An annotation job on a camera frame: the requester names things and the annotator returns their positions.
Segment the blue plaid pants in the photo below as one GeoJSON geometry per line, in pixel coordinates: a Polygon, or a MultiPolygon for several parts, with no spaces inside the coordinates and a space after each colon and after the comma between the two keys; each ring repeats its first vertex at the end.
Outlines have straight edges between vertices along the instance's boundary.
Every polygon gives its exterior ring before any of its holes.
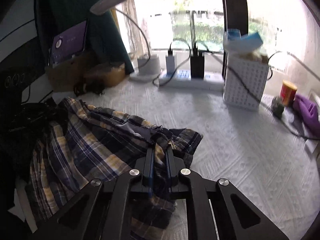
{"type": "Polygon", "coordinates": [[[172,148],[189,167],[201,140],[192,129],[167,129],[140,116],[63,99],[37,141],[30,164],[28,197],[37,226],[92,179],[116,179],[153,149],[153,193],[133,202],[131,238],[161,239],[176,210],[166,188],[166,150],[172,148]]]}

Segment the black folded garment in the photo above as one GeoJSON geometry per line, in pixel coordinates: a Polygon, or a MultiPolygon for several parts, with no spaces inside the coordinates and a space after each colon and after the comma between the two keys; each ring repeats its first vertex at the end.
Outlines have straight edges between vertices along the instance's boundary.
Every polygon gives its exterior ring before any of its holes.
{"type": "Polygon", "coordinates": [[[70,100],[1,109],[1,210],[14,207],[20,180],[36,221],[48,220],[66,204],[72,183],[67,131],[70,100]]]}

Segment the small green round figurine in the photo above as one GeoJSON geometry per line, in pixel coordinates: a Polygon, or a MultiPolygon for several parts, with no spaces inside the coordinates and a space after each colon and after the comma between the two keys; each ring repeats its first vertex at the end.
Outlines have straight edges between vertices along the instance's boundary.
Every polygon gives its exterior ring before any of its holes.
{"type": "Polygon", "coordinates": [[[281,119],[284,109],[285,109],[285,106],[283,105],[281,97],[275,96],[271,102],[272,114],[277,118],[281,119]]]}

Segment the purple cloth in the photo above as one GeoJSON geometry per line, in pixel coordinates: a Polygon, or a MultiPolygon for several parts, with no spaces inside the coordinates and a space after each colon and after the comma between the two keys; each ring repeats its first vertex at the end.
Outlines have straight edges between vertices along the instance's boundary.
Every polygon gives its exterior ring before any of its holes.
{"type": "Polygon", "coordinates": [[[305,126],[315,137],[319,138],[319,117],[317,105],[306,97],[296,94],[293,109],[300,115],[305,126]]]}

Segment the tan lidded food container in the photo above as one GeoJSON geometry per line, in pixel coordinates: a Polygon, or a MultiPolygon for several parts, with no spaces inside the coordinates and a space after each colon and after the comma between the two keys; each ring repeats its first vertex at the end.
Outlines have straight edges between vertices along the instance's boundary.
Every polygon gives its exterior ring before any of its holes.
{"type": "Polygon", "coordinates": [[[105,87],[115,87],[126,77],[125,63],[101,63],[84,74],[85,79],[103,81],[105,87]]]}

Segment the brown cardboard box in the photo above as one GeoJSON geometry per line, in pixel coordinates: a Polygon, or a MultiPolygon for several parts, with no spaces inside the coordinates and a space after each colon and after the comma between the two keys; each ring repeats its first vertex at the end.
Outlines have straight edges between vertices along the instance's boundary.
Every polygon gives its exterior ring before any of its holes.
{"type": "Polygon", "coordinates": [[[83,77],[88,65],[88,54],[46,67],[46,75],[54,92],[71,92],[83,77]]]}

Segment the white perforated storage basket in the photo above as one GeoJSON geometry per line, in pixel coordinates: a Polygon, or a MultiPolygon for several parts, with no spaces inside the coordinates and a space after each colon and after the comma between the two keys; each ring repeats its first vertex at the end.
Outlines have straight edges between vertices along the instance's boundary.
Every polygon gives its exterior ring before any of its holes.
{"type": "Polygon", "coordinates": [[[229,54],[223,91],[225,103],[257,111],[269,72],[268,64],[229,54]]]}

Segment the white desk lamp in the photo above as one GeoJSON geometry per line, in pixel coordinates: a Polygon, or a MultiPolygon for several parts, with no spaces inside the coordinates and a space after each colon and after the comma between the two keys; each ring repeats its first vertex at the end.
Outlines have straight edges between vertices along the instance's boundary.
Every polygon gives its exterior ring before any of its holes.
{"type": "Polygon", "coordinates": [[[115,10],[124,16],[128,42],[131,51],[129,56],[136,62],[130,78],[138,82],[155,81],[161,74],[159,57],[151,53],[150,43],[143,29],[138,25],[133,0],[99,0],[91,6],[90,12],[102,16],[107,11],[115,10]]]}

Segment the white power strip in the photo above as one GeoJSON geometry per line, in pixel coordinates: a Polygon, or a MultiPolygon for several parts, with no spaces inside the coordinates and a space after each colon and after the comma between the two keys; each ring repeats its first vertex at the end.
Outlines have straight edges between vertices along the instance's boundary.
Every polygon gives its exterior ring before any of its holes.
{"type": "Polygon", "coordinates": [[[202,89],[222,92],[224,80],[221,74],[214,72],[204,72],[204,78],[192,78],[189,70],[178,69],[172,77],[165,70],[159,77],[159,87],[172,87],[183,89],[202,89]]]}

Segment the white usb charger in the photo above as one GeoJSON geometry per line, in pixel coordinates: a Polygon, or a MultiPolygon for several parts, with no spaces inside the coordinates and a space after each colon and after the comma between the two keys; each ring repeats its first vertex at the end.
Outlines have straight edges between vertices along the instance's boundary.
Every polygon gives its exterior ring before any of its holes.
{"type": "Polygon", "coordinates": [[[171,49],[168,50],[168,54],[165,57],[167,74],[173,74],[176,69],[176,56],[171,49]]]}

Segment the black power adapter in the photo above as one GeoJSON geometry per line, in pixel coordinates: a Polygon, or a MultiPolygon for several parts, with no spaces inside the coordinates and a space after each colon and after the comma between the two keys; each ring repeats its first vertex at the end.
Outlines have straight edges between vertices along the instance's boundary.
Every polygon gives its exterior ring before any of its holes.
{"type": "Polygon", "coordinates": [[[193,49],[190,57],[190,72],[192,79],[204,79],[204,55],[197,48],[193,49]]]}

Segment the tablet with purple screen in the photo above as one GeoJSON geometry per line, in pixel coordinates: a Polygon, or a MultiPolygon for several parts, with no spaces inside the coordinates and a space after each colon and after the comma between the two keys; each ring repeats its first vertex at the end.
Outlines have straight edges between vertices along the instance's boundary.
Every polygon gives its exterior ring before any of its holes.
{"type": "Polygon", "coordinates": [[[85,49],[86,32],[87,21],[83,21],[54,37],[49,64],[54,66],[80,55],[85,49]]]}

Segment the blue tissue pack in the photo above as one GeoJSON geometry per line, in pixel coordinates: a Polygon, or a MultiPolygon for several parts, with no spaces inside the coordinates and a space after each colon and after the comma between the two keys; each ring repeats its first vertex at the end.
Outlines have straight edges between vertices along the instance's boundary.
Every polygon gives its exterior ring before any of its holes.
{"type": "Polygon", "coordinates": [[[223,35],[223,49],[231,54],[247,54],[259,49],[263,40],[258,32],[241,35],[239,29],[228,29],[223,35]]]}

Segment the teal yellow left curtain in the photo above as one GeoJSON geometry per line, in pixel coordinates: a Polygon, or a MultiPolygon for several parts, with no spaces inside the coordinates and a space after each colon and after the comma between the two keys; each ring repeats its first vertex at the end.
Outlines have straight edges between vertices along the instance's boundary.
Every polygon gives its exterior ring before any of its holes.
{"type": "Polygon", "coordinates": [[[133,72],[131,60],[110,11],[101,16],[89,10],[99,0],[34,0],[35,25],[46,60],[53,39],[63,31],[87,22],[85,49],[100,62],[122,62],[127,75],[133,72]]]}

